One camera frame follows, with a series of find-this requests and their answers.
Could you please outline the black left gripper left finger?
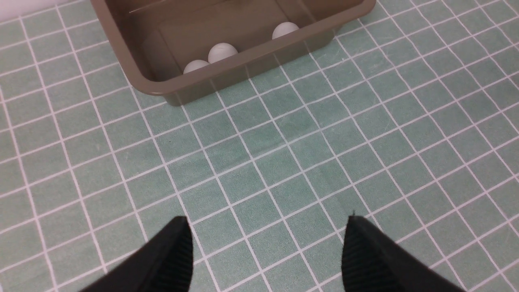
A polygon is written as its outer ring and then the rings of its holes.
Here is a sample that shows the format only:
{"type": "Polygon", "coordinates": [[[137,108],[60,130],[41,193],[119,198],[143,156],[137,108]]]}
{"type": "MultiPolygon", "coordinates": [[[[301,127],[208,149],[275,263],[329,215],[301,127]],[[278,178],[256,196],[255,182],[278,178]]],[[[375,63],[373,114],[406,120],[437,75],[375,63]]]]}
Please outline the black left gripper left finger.
{"type": "Polygon", "coordinates": [[[119,266],[84,292],[187,292],[193,277],[193,235],[176,216],[119,266]]]}

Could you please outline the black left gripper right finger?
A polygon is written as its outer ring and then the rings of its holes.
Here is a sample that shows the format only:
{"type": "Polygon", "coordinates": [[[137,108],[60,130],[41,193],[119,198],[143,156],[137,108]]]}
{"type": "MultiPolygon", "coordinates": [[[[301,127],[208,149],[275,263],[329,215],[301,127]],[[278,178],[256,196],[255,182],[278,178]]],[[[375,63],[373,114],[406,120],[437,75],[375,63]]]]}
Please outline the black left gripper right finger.
{"type": "Polygon", "coordinates": [[[345,226],[342,281],[347,292],[459,292],[362,216],[345,226]]]}

